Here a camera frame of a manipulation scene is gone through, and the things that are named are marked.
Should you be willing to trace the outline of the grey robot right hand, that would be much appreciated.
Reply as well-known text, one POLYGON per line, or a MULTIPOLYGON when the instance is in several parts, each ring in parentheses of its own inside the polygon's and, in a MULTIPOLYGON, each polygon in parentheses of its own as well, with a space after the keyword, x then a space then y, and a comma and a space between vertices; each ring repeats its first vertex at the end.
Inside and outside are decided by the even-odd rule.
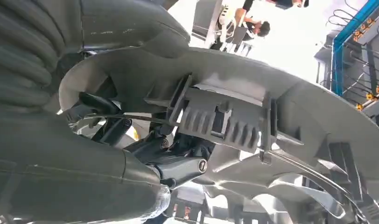
POLYGON ((0 217, 150 219, 214 144, 166 119, 189 35, 152 0, 0 0, 0 217))

